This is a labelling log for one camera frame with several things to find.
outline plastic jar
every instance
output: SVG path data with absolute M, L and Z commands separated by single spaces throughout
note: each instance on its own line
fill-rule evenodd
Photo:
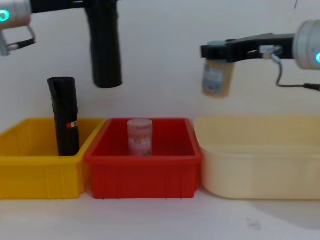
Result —
M 132 156 L 152 155 L 153 123 L 150 119 L 128 121 L 128 142 Z

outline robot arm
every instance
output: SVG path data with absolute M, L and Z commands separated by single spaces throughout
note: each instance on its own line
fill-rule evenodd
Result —
M 201 55 L 208 60 L 235 63 L 249 59 L 263 59 L 278 48 L 280 59 L 295 59 L 306 70 L 320 70 L 320 20 L 306 21 L 296 34 L 263 34 L 226 40 L 220 46 L 201 46 Z
M 99 88 L 114 88 L 122 84 L 120 44 L 118 35 L 118 0 L 0 0 L 0 52 L 35 43 L 32 39 L 7 44 L 2 30 L 27 27 L 31 14 L 73 8 L 85 8 L 91 35 L 93 81 Z

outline bottle label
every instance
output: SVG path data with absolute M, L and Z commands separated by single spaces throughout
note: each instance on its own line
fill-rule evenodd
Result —
M 205 66 L 202 89 L 212 94 L 220 94 L 224 86 L 224 71 Z
M 151 155 L 152 139 L 147 138 L 129 138 L 129 148 L 135 156 L 149 156 Z

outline cable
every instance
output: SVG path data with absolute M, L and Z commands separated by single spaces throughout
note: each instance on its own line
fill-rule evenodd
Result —
M 34 39 L 34 41 L 36 41 L 36 34 L 35 31 L 32 29 L 32 27 L 30 25 L 26 26 L 32 36 L 32 38 Z
M 279 76 L 275 82 L 275 84 L 277 85 L 277 87 L 280 87 L 280 88 L 303 88 L 304 86 L 303 85 L 283 85 L 283 84 L 280 84 L 280 80 L 282 78 L 282 75 L 283 75 L 283 72 L 284 72 L 284 68 L 283 68 L 283 65 L 282 65 L 282 62 L 281 62 L 281 59 L 272 54 L 271 55 L 271 59 L 273 60 L 274 63 L 278 64 L 279 66 Z
M 283 84 L 280 84 L 280 80 L 281 80 L 282 75 L 283 75 L 283 65 L 282 65 L 282 62 L 281 62 L 281 58 L 279 58 L 274 53 L 271 54 L 270 58 L 272 59 L 272 61 L 274 63 L 278 64 L 278 66 L 279 66 L 279 75 L 278 75 L 278 78 L 277 78 L 277 80 L 275 82 L 277 87 L 280 87 L 280 88 L 304 88 L 304 89 L 320 91 L 320 84 L 313 84 L 313 83 L 305 83 L 303 85 L 299 85 L 299 84 L 283 85 Z

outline plastic bin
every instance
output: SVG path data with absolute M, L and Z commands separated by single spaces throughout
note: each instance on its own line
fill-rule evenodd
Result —
M 202 184 L 231 199 L 320 200 L 320 116 L 213 116 L 194 121 Z
M 52 118 L 27 119 L 0 135 L 0 199 L 76 199 L 88 170 L 83 156 L 105 119 L 80 119 L 80 151 L 58 156 Z
M 130 156 L 127 123 L 110 119 L 89 148 L 96 199 L 193 198 L 202 160 L 185 118 L 154 118 L 152 156 Z

